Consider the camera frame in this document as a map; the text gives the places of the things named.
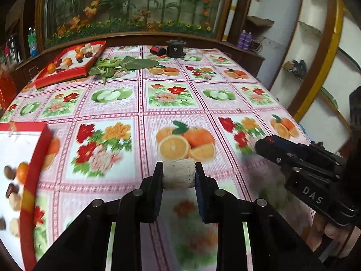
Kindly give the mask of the person's right hand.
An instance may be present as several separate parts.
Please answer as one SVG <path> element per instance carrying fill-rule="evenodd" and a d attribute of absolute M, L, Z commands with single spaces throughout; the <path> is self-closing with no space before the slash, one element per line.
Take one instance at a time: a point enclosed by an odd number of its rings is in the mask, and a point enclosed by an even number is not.
<path fill-rule="evenodd" d="M 313 224 L 306 240 L 307 245 L 315 251 L 321 245 L 323 235 L 338 242 L 338 246 L 332 255 L 344 258 L 347 257 L 355 247 L 360 237 L 360 229 L 351 225 L 343 227 L 334 226 L 323 216 L 315 213 Z"/>

